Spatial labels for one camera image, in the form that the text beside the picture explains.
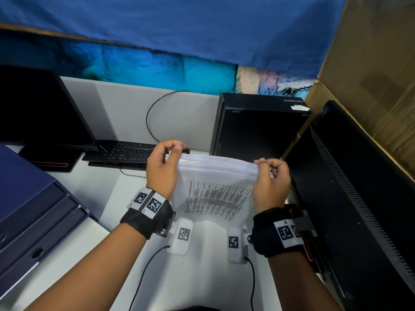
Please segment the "person's right hand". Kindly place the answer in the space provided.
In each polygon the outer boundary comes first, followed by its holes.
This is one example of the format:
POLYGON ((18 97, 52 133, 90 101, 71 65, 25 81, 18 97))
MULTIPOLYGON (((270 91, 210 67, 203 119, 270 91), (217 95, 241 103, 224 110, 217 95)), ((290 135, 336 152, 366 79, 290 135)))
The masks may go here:
POLYGON ((283 208, 291 189, 289 167, 283 160, 267 159, 270 172, 259 172, 253 185, 254 214, 262 213, 272 208, 283 208))

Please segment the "person's left hand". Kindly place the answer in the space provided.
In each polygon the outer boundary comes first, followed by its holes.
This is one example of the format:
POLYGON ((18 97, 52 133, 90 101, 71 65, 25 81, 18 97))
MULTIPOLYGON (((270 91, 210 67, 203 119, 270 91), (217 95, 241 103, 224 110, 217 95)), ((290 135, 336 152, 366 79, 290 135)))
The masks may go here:
POLYGON ((184 144, 178 140, 161 141, 155 146, 147 160, 146 187, 159 193, 169 202, 172 200, 178 182, 177 168, 167 166, 170 149, 175 144, 184 144))

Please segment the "stack of white printed papers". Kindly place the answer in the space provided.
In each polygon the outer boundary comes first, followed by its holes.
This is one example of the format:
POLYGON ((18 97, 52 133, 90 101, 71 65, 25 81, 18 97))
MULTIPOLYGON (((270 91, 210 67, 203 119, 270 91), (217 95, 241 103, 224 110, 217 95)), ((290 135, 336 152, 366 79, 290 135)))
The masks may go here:
POLYGON ((256 164, 220 156, 182 154, 172 205, 179 217, 242 227, 253 214, 256 164))

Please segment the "person's left forearm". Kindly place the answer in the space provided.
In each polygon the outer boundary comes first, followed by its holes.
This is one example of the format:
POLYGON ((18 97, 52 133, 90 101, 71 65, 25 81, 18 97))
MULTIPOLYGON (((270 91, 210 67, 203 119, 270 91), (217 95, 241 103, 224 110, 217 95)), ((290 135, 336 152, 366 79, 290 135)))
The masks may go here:
POLYGON ((24 311, 109 311, 146 242, 119 224, 24 311))

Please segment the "person's right forearm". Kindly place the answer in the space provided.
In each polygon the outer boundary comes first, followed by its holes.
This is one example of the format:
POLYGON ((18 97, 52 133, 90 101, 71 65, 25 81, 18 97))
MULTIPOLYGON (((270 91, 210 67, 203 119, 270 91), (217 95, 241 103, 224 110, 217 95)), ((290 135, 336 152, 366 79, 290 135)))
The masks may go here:
POLYGON ((282 311, 342 311, 301 252, 268 258, 282 311))

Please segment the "black computer tower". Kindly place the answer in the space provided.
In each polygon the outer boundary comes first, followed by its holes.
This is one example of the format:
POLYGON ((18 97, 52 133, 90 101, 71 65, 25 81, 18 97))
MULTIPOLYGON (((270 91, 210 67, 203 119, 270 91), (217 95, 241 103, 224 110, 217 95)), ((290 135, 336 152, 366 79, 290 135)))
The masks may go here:
POLYGON ((311 115, 293 110, 296 104, 306 106, 299 97, 221 93, 210 155, 246 162, 280 158, 311 115))

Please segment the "black keyboard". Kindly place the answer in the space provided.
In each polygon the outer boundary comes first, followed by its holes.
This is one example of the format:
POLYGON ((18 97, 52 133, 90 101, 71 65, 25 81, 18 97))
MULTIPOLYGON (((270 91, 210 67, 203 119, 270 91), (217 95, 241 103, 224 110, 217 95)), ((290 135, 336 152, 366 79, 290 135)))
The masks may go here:
POLYGON ((155 145, 99 140, 97 151, 86 151, 82 160, 93 167, 146 171, 147 159, 155 145))

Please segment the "white desk partition panel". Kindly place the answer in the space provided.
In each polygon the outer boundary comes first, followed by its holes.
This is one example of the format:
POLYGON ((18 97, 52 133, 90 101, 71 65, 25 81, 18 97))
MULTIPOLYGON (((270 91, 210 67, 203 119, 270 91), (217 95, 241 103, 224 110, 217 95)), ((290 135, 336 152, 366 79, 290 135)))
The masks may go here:
POLYGON ((219 96, 61 77, 99 140, 157 144, 175 139, 209 151, 219 96))

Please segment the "large black monitor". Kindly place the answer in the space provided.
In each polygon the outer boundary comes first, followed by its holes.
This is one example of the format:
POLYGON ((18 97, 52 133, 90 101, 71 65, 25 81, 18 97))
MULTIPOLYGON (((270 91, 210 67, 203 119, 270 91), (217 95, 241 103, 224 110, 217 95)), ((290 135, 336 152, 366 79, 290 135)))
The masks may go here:
POLYGON ((334 101, 285 160, 344 309, 415 311, 414 181, 334 101))

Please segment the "blue painted picture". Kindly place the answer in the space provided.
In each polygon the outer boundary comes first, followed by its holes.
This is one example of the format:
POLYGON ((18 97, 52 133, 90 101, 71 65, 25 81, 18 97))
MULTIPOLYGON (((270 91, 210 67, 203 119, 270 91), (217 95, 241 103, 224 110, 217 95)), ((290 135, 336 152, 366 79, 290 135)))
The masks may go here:
POLYGON ((305 99, 315 82, 173 53, 0 29, 0 63, 49 69, 59 76, 219 95, 305 99))

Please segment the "blue cloth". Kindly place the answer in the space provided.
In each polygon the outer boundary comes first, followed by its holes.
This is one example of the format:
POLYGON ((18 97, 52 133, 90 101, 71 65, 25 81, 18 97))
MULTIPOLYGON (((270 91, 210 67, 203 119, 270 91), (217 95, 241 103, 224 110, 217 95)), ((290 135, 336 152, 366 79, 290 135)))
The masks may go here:
POLYGON ((0 22, 315 78, 346 0, 0 0, 0 22))

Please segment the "black monitor with red-lined stand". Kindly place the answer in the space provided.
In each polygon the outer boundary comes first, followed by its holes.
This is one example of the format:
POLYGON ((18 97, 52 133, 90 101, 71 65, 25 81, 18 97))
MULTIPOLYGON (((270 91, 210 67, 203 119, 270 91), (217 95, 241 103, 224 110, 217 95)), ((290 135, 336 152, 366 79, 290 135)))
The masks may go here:
POLYGON ((0 64, 0 142, 45 172, 71 172, 98 143, 59 76, 0 64))

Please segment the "brown cardboard sheet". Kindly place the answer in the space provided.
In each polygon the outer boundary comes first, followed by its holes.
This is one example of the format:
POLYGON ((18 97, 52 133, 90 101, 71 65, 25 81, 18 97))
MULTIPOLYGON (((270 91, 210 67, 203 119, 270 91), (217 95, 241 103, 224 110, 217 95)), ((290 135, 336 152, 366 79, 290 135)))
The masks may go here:
POLYGON ((299 135, 328 100, 415 181, 415 0, 347 0, 299 135))

